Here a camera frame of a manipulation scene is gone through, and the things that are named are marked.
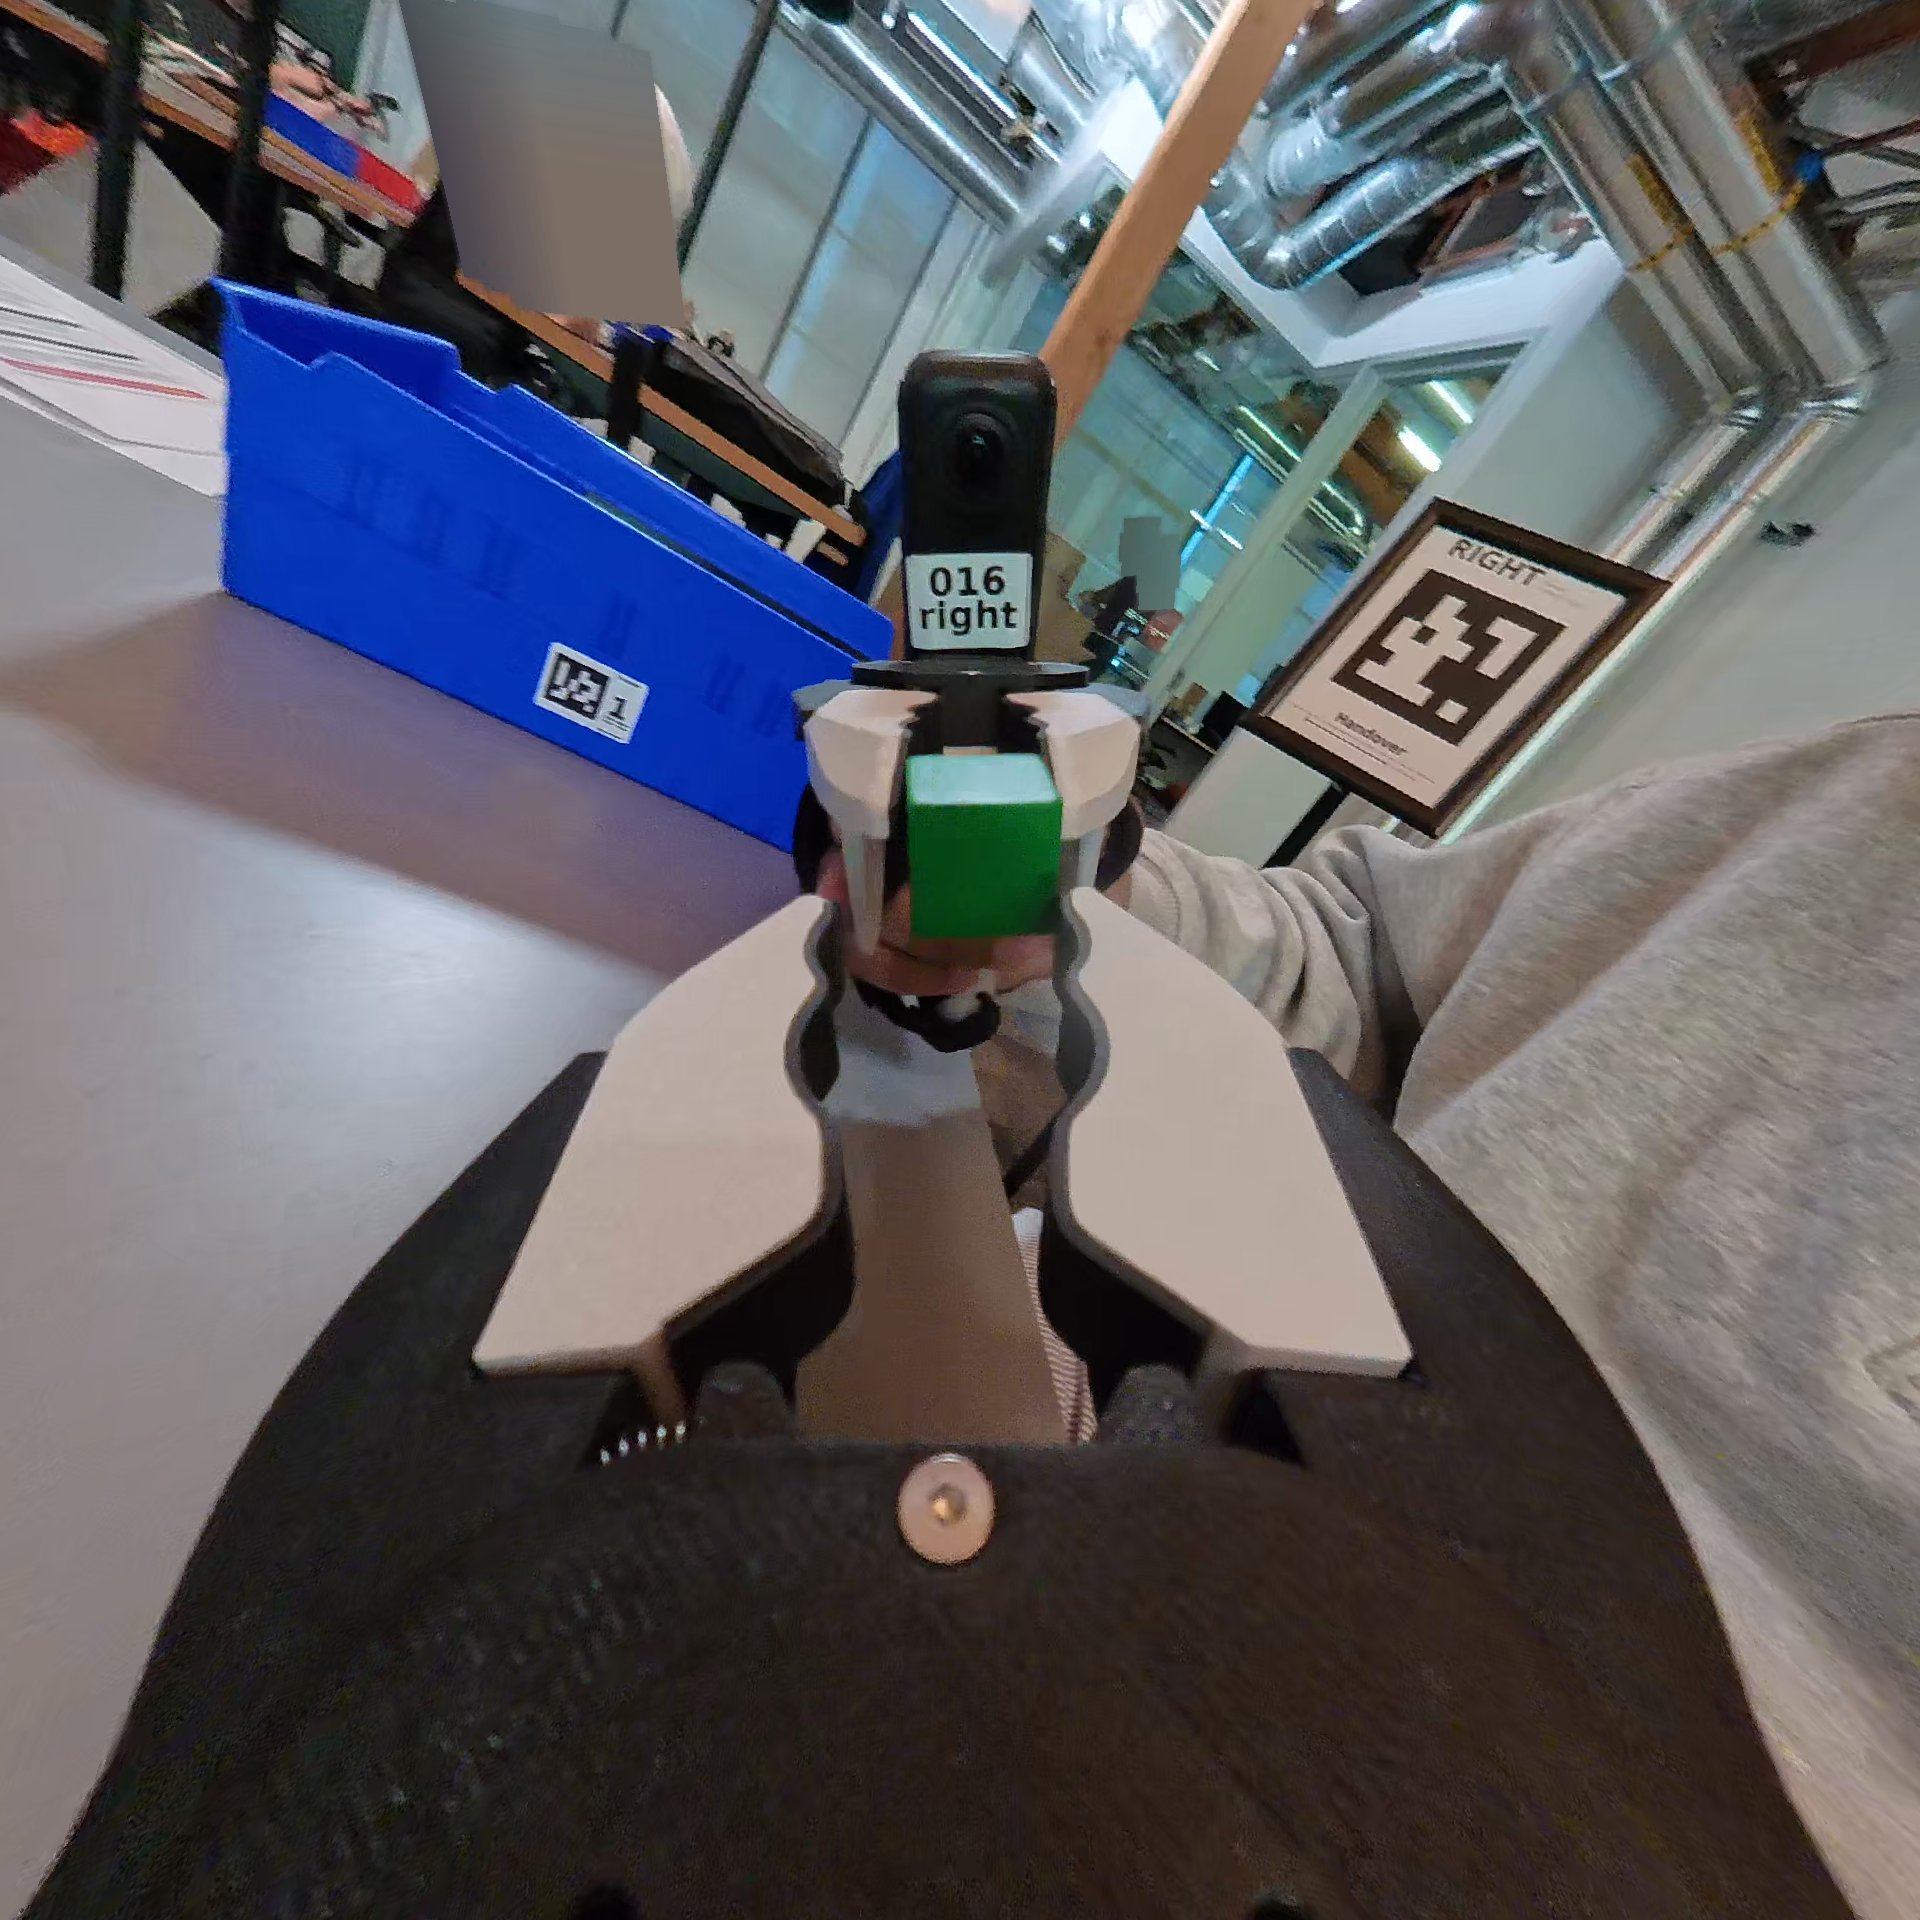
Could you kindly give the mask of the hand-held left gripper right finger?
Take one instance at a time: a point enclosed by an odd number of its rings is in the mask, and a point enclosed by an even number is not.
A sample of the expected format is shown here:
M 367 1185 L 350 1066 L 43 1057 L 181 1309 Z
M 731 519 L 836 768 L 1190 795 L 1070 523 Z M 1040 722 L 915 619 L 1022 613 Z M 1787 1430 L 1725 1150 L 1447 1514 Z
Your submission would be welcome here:
M 1140 1366 L 1395 1379 L 1413 1350 L 1283 1034 L 1098 889 L 1062 902 L 1046 1318 L 1094 1405 Z

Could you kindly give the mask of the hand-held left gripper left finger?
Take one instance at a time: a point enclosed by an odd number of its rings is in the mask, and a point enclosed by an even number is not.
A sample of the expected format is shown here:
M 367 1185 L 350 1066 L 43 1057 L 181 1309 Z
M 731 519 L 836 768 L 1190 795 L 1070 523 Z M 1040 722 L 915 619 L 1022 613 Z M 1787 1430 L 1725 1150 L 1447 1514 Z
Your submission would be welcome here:
M 630 1377 L 680 1421 L 702 1338 L 831 1225 L 836 915 L 803 897 L 662 986 L 584 1097 L 471 1362 Z

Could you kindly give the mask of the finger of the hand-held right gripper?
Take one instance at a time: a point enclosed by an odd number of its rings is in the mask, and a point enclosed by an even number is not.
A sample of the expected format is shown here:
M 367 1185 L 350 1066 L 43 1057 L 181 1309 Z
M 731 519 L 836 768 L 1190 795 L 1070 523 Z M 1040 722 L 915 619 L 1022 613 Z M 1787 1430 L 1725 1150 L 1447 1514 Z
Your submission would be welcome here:
M 1062 806 L 1062 889 L 1098 886 L 1098 863 L 1135 782 L 1139 719 L 1106 694 L 1037 694 L 1036 731 Z
M 879 944 L 885 863 L 919 710 L 919 694 L 835 694 L 803 727 L 806 782 L 840 847 L 852 937 L 861 954 Z

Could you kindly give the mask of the green cube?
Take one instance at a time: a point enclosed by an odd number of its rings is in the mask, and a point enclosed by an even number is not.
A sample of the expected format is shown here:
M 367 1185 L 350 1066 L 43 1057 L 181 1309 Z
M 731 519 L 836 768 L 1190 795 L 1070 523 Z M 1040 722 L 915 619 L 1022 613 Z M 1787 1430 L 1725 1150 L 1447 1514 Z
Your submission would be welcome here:
M 1066 806 L 1040 755 L 911 755 L 903 808 L 917 943 L 997 944 L 1048 931 Z

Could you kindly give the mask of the person's right forearm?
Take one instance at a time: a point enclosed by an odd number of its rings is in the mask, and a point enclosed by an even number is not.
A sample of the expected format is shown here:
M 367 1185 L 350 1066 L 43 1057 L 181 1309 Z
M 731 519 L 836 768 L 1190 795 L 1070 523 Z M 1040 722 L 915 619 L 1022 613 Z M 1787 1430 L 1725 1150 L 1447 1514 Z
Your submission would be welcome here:
M 1139 921 L 1221 977 L 1293 1049 L 1392 1114 L 1451 991 L 1453 874 L 1437 848 L 1349 827 L 1298 869 L 1258 869 L 1146 832 L 1127 871 Z

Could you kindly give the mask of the grey desk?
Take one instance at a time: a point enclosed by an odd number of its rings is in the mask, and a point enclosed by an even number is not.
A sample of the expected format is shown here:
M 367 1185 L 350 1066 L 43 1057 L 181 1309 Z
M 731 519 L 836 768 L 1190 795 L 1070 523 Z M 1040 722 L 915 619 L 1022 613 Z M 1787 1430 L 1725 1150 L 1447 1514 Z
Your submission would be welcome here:
M 4 401 L 2 1905 L 347 1293 L 789 853 L 219 586 L 222 507 Z

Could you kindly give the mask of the person's right hand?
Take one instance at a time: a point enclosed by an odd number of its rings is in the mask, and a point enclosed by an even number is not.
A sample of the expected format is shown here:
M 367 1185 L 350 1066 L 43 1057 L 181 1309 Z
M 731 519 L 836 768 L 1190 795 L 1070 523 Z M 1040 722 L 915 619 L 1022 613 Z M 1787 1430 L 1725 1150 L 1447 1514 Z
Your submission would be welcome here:
M 909 927 L 886 925 L 870 949 L 854 946 L 847 974 L 900 999 L 1011 997 L 1051 978 L 1056 941 L 1012 935 L 981 941 L 917 941 Z

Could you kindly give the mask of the white striped cloth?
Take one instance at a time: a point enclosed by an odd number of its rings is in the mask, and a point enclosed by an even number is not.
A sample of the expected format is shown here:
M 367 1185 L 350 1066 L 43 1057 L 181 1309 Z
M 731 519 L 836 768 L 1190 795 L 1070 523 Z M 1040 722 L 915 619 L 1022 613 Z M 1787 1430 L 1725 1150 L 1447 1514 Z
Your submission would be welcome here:
M 1053 1400 L 1062 1414 L 1066 1435 L 1071 1446 L 1085 1446 L 1098 1435 L 1098 1411 L 1090 1400 L 1087 1367 L 1051 1326 L 1040 1303 L 1040 1243 L 1044 1214 L 1037 1207 L 1022 1207 L 1012 1214 L 1012 1224 L 1026 1294 L 1040 1323 L 1046 1377 L 1051 1379 Z

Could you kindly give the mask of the wooden beam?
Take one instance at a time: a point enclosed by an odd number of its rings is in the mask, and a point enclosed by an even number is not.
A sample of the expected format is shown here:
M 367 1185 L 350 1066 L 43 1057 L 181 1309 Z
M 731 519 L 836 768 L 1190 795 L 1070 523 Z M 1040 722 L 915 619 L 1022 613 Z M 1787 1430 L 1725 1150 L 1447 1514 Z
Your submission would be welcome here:
M 1314 13 L 1309 3 L 1226 5 L 1212 35 L 1190 56 L 1160 117 L 1156 144 L 1040 350 L 1053 386 L 1056 449 L 1067 443 L 1264 88 Z

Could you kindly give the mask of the framed marker sign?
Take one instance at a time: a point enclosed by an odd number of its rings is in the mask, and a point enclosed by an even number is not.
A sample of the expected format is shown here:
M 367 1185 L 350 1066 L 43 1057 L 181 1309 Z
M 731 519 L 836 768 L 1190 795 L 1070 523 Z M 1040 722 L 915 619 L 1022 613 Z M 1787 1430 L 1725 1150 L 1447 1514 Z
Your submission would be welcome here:
M 1442 838 L 1667 593 L 1651 571 L 1435 499 L 1236 727 Z

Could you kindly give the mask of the wooden workbench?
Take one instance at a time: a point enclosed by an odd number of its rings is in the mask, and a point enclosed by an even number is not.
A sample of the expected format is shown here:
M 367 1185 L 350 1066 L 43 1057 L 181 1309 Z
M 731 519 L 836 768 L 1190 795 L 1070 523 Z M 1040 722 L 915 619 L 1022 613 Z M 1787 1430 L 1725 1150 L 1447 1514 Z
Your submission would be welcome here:
M 94 31 L 60 5 L 4 3 L 4 17 L 58 39 L 95 70 L 110 66 L 107 35 Z M 142 122 L 159 119 L 224 153 L 235 149 L 237 117 L 226 109 L 222 97 L 199 86 L 184 86 L 151 64 L 142 70 L 138 97 Z M 262 169 L 278 184 L 301 189 L 322 203 L 350 209 L 357 218 L 387 226 L 402 226 L 415 213 L 406 198 L 396 198 L 387 191 L 387 184 L 399 182 L 397 173 L 379 175 L 373 160 L 355 160 L 351 169 L 343 173 L 275 129 L 266 130 L 260 142 Z M 468 298 L 498 314 L 549 355 L 568 362 L 607 386 L 613 384 L 618 376 L 613 350 L 590 343 L 558 321 L 530 312 L 476 280 L 459 277 L 459 283 Z M 776 510 L 779 514 L 796 514 L 803 521 L 819 521 L 836 558 L 847 558 L 874 539 L 874 533 L 847 510 L 846 485 L 836 485 L 830 493 L 805 487 L 650 383 L 643 383 L 638 390 L 635 437 L 653 454 L 687 464 L 698 479 L 709 481 L 718 494 L 727 494 L 735 507 L 757 506 L 762 510 Z

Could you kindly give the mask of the person's grey sweatshirt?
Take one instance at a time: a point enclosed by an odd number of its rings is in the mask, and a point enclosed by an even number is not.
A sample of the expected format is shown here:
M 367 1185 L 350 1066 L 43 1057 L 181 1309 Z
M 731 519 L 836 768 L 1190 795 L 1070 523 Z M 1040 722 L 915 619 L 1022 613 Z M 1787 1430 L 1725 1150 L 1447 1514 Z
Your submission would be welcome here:
M 1898 713 L 1325 848 L 1356 1077 L 1628 1406 L 1866 1917 L 1915 1917 L 1915 838 Z

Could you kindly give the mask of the blue bin with tag label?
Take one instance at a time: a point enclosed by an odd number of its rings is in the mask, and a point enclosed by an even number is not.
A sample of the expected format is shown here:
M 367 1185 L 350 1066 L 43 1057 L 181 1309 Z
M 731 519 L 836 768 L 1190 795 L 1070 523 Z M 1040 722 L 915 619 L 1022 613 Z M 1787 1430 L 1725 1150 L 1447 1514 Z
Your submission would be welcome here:
M 230 598 L 789 847 L 792 697 L 882 613 L 437 336 L 214 289 Z

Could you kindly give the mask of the white paper sheet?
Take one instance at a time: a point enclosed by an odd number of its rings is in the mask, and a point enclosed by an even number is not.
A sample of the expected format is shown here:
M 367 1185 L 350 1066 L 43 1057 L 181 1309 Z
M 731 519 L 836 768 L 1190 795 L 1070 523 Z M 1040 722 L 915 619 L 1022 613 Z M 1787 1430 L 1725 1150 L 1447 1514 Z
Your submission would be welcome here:
M 2 397 L 208 499 L 226 494 L 226 378 L 2 258 Z

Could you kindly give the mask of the silver ventilation duct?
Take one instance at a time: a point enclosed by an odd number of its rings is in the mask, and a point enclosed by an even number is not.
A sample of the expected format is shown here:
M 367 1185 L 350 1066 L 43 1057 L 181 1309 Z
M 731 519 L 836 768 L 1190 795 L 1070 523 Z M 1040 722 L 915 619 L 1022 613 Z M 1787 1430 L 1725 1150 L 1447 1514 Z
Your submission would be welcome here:
M 1714 5 L 1358 5 L 1287 48 L 1264 144 L 1202 210 L 1248 280 L 1303 291 L 1456 193 L 1543 163 L 1708 409 L 1660 494 L 1693 499 L 1863 411 L 1882 327 L 1816 224 L 1807 168 L 1712 26 Z

